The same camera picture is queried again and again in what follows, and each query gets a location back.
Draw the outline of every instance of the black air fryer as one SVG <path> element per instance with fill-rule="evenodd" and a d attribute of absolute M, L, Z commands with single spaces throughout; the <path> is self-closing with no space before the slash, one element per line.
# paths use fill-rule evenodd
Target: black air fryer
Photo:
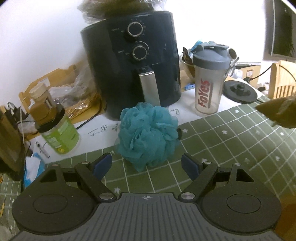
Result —
<path fill-rule="evenodd" d="M 133 14 L 81 32 L 106 112 L 120 118 L 138 102 L 167 107 L 181 97 L 179 60 L 170 12 Z"/>

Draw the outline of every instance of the wooden chair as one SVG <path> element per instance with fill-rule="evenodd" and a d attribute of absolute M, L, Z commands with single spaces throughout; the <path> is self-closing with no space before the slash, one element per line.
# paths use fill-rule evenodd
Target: wooden chair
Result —
<path fill-rule="evenodd" d="M 270 83 L 268 97 L 276 99 L 281 97 L 293 96 L 296 93 L 296 82 L 286 71 L 286 68 L 296 78 L 296 64 L 284 60 L 273 63 L 271 66 Z"/>

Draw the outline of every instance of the gray shaker lid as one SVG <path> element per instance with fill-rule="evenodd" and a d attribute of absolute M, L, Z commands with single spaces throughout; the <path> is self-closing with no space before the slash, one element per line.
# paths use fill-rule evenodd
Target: gray shaker lid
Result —
<path fill-rule="evenodd" d="M 193 54 L 193 64 L 211 70 L 227 70 L 230 67 L 229 47 L 213 41 L 198 45 Z"/>

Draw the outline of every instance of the temperature dial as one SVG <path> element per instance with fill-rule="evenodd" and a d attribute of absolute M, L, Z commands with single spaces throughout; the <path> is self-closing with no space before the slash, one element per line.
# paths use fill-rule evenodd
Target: temperature dial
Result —
<path fill-rule="evenodd" d="M 139 22 L 132 22 L 128 25 L 128 34 L 132 37 L 138 37 L 143 32 L 143 26 Z"/>
<path fill-rule="evenodd" d="M 147 49 L 142 46 L 138 45 L 133 49 L 133 58 L 135 60 L 143 60 L 147 56 Z"/>

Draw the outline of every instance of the circular pad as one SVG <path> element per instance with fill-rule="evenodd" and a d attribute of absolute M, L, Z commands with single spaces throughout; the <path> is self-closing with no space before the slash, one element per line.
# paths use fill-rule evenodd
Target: circular pad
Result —
<path fill-rule="evenodd" d="M 236 80 L 224 82 L 223 94 L 228 99 L 242 104 L 251 104 L 258 98 L 256 91 L 251 86 Z"/>
<path fill-rule="evenodd" d="M 227 199 L 228 207 L 238 213 L 253 213 L 261 207 L 257 197 L 249 194 L 235 194 Z"/>
<path fill-rule="evenodd" d="M 59 183 L 48 188 L 32 188 L 14 202 L 12 215 L 20 229 L 35 234 L 59 234 L 84 223 L 94 209 L 84 191 Z"/>
<path fill-rule="evenodd" d="M 67 206 L 67 199 L 62 195 L 44 195 L 34 202 L 34 208 L 40 213 L 57 213 Z"/>

